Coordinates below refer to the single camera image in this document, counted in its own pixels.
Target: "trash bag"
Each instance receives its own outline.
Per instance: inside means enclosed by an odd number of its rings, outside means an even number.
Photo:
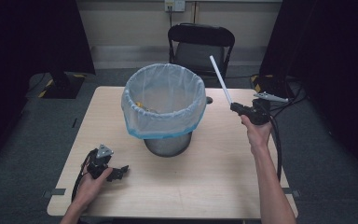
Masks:
[[[140,139],[178,137],[195,130],[206,106],[202,79],[175,64],[148,65],[128,80],[121,107],[130,135]]]

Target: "gray trash can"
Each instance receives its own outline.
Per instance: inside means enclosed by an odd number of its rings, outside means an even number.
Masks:
[[[186,150],[206,106],[200,77],[175,64],[144,67],[128,80],[121,107],[130,135],[161,157]]]

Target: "light wood tabletop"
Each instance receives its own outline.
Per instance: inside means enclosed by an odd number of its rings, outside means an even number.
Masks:
[[[123,87],[99,87],[89,104],[56,189],[48,204],[51,216],[63,216],[71,202],[80,165],[105,144],[114,151],[109,166],[130,166],[121,180],[106,182],[85,216],[158,218],[260,218],[255,161],[246,127],[229,109],[222,89],[206,89],[206,106],[188,149],[162,158],[142,139],[128,134],[121,109]],[[252,106],[253,90],[228,89],[234,102]],[[276,164],[273,139],[269,149]],[[281,184],[288,188],[284,172]],[[286,195],[297,216],[291,194]]]

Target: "person's right hand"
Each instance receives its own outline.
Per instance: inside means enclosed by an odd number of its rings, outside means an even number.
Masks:
[[[272,125],[270,122],[263,125],[254,125],[248,117],[241,115],[242,124],[247,128],[249,143],[251,144],[252,153],[255,155],[259,150],[264,150],[269,144],[269,135],[271,134]]]

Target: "chair backrest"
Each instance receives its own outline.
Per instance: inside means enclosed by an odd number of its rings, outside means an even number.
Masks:
[[[168,32],[168,39],[170,44],[175,41],[220,47],[233,47],[235,43],[234,34],[228,29],[196,23],[174,25]]]

